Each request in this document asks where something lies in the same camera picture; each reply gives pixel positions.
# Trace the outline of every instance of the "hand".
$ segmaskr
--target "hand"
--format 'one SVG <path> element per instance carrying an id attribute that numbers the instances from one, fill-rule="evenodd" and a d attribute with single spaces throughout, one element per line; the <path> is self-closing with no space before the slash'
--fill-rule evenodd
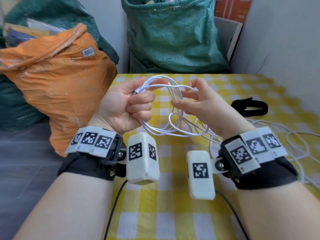
<path id="1" fill-rule="evenodd" d="M 255 127 L 216 93 L 205 80 L 196 78 L 189 81 L 187 86 L 197 88 L 199 95 L 191 89 L 186 89 L 181 91 L 182 96 L 195 101 L 173 99 L 171 104 L 177 109 L 182 109 L 186 114 L 196 116 L 224 140 L 255 130 Z"/>
<path id="2" fill-rule="evenodd" d="M 145 77 L 134 79 L 112 87 L 103 97 L 97 111 L 88 125 L 102 127 L 120 135 L 141 126 L 139 120 L 151 119 L 151 102 L 155 99 L 152 90 L 131 96 L 134 90 L 143 85 Z M 168 84 L 166 79 L 157 79 L 151 84 Z"/>

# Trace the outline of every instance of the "white wall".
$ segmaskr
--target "white wall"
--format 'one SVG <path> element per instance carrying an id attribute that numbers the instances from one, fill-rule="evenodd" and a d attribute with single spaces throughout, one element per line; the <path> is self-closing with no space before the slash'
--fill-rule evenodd
<path id="1" fill-rule="evenodd" d="M 121 0 L 78 0 L 94 17 L 101 35 L 120 57 L 118 73 L 127 73 L 128 43 L 126 36 L 127 16 Z"/>
<path id="2" fill-rule="evenodd" d="M 253 0 L 231 66 L 264 74 L 320 115 L 320 0 Z"/>

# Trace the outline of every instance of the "orange bag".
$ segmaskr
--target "orange bag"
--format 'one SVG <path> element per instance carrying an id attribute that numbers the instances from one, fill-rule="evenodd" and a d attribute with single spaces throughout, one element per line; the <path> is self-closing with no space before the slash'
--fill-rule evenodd
<path id="1" fill-rule="evenodd" d="M 84 24 L 0 53 L 0 72 L 29 104 L 50 117 L 50 143 L 65 157 L 77 130 L 88 124 L 116 77 L 116 65 L 99 51 Z"/>

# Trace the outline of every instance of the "checkered tablecloth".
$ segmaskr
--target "checkered tablecloth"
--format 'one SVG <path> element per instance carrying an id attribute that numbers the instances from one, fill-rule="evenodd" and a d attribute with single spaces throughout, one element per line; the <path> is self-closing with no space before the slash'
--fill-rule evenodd
<path id="1" fill-rule="evenodd" d="M 187 84 L 196 77 L 204 78 L 224 99 L 233 100 L 253 97 L 269 105 L 269 112 L 262 117 L 297 131 L 320 133 L 319 118 L 308 111 L 296 98 L 286 95 L 283 87 L 276 86 L 272 79 L 263 75 L 247 74 L 164 74 Z M 119 74 L 113 85 L 138 77 L 154 74 Z M 171 111 L 169 93 L 166 88 L 155 90 L 152 104 L 152 119 L 149 124 L 161 127 L 168 122 Z M 285 147 L 285 130 L 273 127 Z M 125 141 L 142 127 L 126 133 Z M 320 138 L 302 135 L 310 145 L 311 154 L 320 158 Z M 112 218 L 108 239 L 244 239 L 236 219 L 224 200 L 216 195 L 213 201 L 193 200 L 188 190 L 186 153 L 190 150 L 209 150 L 209 141 L 202 137 L 181 138 L 154 136 L 158 146 L 160 178 L 156 183 L 139 186 L 127 183 L 118 200 Z M 214 145 L 217 153 L 219 145 Z M 307 176 L 320 181 L 320 165 L 309 158 L 301 160 Z M 124 179 L 114 182 L 113 201 Z M 222 191 L 240 213 L 237 192 L 230 179 L 214 175 L 217 190 Z M 308 185 L 308 189 L 320 199 L 320 191 Z"/>

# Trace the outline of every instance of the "barcode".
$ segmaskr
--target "barcode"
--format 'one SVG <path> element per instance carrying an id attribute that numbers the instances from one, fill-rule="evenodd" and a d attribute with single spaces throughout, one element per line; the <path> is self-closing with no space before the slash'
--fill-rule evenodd
<path id="1" fill-rule="evenodd" d="M 84 49 L 82 51 L 82 54 L 83 54 L 84 57 L 93 56 L 94 55 L 94 50 L 93 50 L 93 48 L 90 47 L 88 49 Z"/>

